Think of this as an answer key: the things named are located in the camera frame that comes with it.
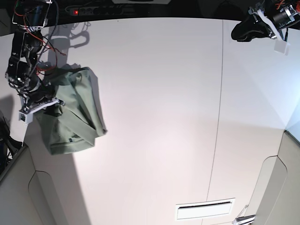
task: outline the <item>white table surface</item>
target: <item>white table surface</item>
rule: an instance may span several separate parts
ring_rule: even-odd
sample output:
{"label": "white table surface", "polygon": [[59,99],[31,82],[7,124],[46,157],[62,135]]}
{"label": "white table surface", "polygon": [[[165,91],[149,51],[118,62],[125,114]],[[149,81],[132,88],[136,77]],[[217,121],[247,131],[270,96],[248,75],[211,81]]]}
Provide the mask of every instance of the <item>white table surface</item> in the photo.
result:
{"label": "white table surface", "polygon": [[[52,176],[69,224],[171,225],[175,204],[236,198],[231,215],[203,220],[212,225],[232,221],[249,203],[262,163],[278,153],[299,100],[300,33],[289,31],[292,46],[284,56],[270,39],[232,41],[235,24],[97,21],[85,37],[76,36],[86,29],[79,24],[71,40],[74,26],[60,26],[54,44],[62,51],[89,40],[70,47],[59,65],[94,71],[108,129],[92,149],[50,156],[37,124],[29,127],[25,142],[35,168]],[[0,38],[2,74],[12,37]],[[0,82],[0,96],[15,100],[12,134],[22,138],[18,96],[4,76]]]}

